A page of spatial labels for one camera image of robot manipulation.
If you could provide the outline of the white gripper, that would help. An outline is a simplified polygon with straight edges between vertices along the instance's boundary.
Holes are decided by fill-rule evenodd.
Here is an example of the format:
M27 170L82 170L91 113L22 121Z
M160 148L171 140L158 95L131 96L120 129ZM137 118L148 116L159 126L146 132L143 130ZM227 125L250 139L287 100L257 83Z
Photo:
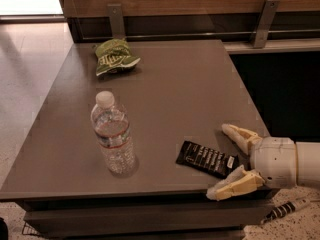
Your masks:
M244 154L250 154L250 165L255 170L246 171L240 165L207 190L208 199L221 201L249 194L264 183L271 189L289 189L296 185L296 146L290 138L262 139L256 132L232 124L223 124L221 128Z

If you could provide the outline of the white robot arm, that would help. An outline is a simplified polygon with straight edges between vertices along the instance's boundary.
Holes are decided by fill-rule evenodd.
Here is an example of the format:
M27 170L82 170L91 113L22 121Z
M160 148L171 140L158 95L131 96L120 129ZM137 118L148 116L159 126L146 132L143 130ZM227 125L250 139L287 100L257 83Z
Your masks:
M208 199L220 201L246 195L262 186L271 189L320 186L319 142L260 137L254 131L232 124L223 124L222 131L249 156L251 169L238 166L225 180L207 190Z

